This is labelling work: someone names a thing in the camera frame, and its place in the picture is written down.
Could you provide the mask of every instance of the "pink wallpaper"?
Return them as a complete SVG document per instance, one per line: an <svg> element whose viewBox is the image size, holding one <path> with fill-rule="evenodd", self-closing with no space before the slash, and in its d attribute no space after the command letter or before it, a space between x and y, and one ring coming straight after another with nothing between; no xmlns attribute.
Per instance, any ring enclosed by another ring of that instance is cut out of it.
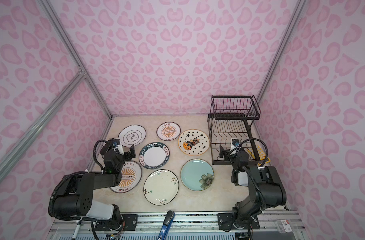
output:
<svg viewBox="0 0 365 240"><path fill-rule="evenodd" d="M0 159L75 72L35 0L0 1Z"/></svg>
<svg viewBox="0 0 365 240"><path fill-rule="evenodd" d="M257 95L297 0L53 0L113 114Z"/></svg>
<svg viewBox="0 0 365 240"><path fill-rule="evenodd" d="M82 82L0 184L0 240L39 240L54 218L48 201L65 174L85 170L107 118Z"/></svg>
<svg viewBox="0 0 365 240"><path fill-rule="evenodd" d="M260 106L309 236L365 239L365 1L311 0Z"/></svg>

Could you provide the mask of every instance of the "black metal dish rack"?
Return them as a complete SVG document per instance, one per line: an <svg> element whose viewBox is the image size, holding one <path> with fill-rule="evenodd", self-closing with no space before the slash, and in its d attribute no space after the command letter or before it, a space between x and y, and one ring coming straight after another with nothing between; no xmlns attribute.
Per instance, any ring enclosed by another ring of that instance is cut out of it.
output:
<svg viewBox="0 0 365 240"><path fill-rule="evenodd" d="M255 96L212 96L212 106L208 114L208 128L212 165L230 165L220 158L220 145L230 149L231 138L242 142L253 138L250 127L254 120L260 119L260 107ZM243 144L247 152L253 153L249 161L260 161L255 141Z"/></svg>

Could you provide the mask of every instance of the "white plate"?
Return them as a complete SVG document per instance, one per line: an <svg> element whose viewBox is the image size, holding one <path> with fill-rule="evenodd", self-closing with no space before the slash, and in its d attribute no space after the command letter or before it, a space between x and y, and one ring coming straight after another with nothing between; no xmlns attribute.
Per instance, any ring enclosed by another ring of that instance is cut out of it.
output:
<svg viewBox="0 0 365 240"><path fill-rule="evenodd" d="M130 125L120 132L118 139L124 147L130 147L132 144L137 146L144 141L146 134L145 128L140 125Z"/></svg>
<svg viewBox="0 0 365 240"><path fill-rule="evenodd" d="M157 170L153 172L144 184L145 198L155 205L170 203L179 190L179 180L169 170Z"/></svg>
<svg viewBox="0 0 365 240"><path fill-rule="evenodd" d="M110 187L112 191L117 193L128 192L140 182L142 175L141 166L135 161L126 161L121 174L123 177L120 184L116 187Z"/></svg>
<svg viewBox="0 0 365 240"><path fill-rule="evenodd" d="M140 151L140 164L146 169L157 169L169 160L169 148L161 142L153 142Z"/></svg>
<svg viewBox="0 0 365 240"><path fill-rule="evenodd" d="M200 130L190 129L183 132L179 137L180 150L190 156L198 156L209 149L209 137Z"/></svg>
<svg viewBox="0 0 365 240"><path fill-rule="evenodd" d="M157 128L157 137L164 141L171 141L180 135L180 126L175 122L164 122Z"/></svg>

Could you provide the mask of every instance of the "round plate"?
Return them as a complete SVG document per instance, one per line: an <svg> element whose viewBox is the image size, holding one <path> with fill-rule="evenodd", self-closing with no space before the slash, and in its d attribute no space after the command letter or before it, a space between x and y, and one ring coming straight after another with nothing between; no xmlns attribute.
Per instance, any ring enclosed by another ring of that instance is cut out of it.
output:
<svg viewBox="0 0 365 240"><path fill-rule="evenodd" d="M132 144L137 146L144 140L146 134L145 128L140 125L130 125L120 132L118 139L124 147L130 147Z"/></svg>
<svg viewBox="0 0 365 240"><path fill-rule="evenodd" d="M138 159L147 169L159 168L169 160L169 148L161 142L150 143L141 149Z"/></svg>
<svg viewBox="0 0 365 240"><path fill-rule="evenodd" d="M155 205L170 203L179 190L179 181L176 175L169 170L157 170L153 172L144 184L145 198Z"/></svg>
<svg viewBox="0 0 365 240"><path fill-rule="evenodd" d="M157 137L164 141L171 141L180 135L180 126L175 122L164 122L157 128Z"/></svg>
<svg viewBox="0 0 365 240"><path fill-rule="evenodd" d="M214 179L212 166L201 159L187 161L181 169L180 176L182 183L193 191L207 189Z"/></svg>
<svg viewBox="0 0 365 240"><path fill-rule="evenodd" d="M208 150L209 138L203 131L190 129L180 135L178 144L183 153L198 156Z"/></svg>
<svg viewBox="0 0 365 240"><path fill-rule="evenodd" d="M120 184L110 189L117 193L128 192L133 189L141 179L142 171L141 166L134 161L126 161L123 169L121 170L123 177L121 178Z"/></svg>

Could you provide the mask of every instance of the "wall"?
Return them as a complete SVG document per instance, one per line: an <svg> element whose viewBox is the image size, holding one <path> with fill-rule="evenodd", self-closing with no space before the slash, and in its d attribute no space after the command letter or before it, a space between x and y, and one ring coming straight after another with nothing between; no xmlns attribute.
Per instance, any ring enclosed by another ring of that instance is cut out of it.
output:
<svg viewBox="0 0 365 240"><path fill-rule="evenodd" d="M51 1L113 114L257 95L297 0Z"/></svg>
<svg viewBox="0 0 365 240"><path fill-rule="evenodd" d="M0 1L0 159L77 71L36 1Z"/></svg>
<svg viewBox="0 0 365 240"><path fill-rule="evenodd" d="M365 239L365 1L310 1L260 106L309 236Z"/></svg>
<svg viewBox="0 0 365 240"><path fill-rule="evenodd" d="M53 188L65 174L85 170L106 124L82 82L0 184L0 240L46 237Z"/></svg>

